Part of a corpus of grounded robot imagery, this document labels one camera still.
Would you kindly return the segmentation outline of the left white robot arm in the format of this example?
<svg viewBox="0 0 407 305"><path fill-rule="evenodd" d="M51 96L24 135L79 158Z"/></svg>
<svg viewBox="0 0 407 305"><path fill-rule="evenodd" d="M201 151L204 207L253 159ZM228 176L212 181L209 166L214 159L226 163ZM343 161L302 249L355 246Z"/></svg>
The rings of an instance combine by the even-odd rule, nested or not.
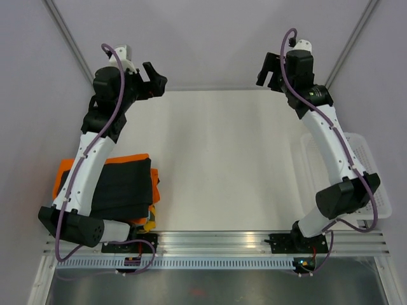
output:
<svg viewBox="0 0 407 305"><path fill-rule="evenodd" d="M139 238L130 225L93 217L92 200L106 160L127 119L125 113L139 100L161 97L167 78L144 62L144 81L138 70L103 67L93 79L94 95L83 118L79 147L69 174L50 207L41 207L38 219L56 241L86 247L115 241L124 252L134 251Z"/></svg>

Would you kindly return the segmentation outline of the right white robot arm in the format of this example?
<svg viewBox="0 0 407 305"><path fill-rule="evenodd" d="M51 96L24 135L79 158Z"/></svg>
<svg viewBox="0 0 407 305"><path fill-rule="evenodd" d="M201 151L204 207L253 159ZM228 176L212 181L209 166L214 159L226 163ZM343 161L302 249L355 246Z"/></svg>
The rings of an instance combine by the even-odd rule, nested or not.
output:
<svg viewBox="0 0 407 305"><path fill-rule="evenodd" d="M283 93L290 108L308 128L328 171L329 186L315 195L316 207L291 229L290 244L299 252L335 222L372 201L380 186L377 173L368 173L352 152L338 122L328 89L314 84L314 58L310 51L292 50L282 57L267 53L256 84Z"/></svg>

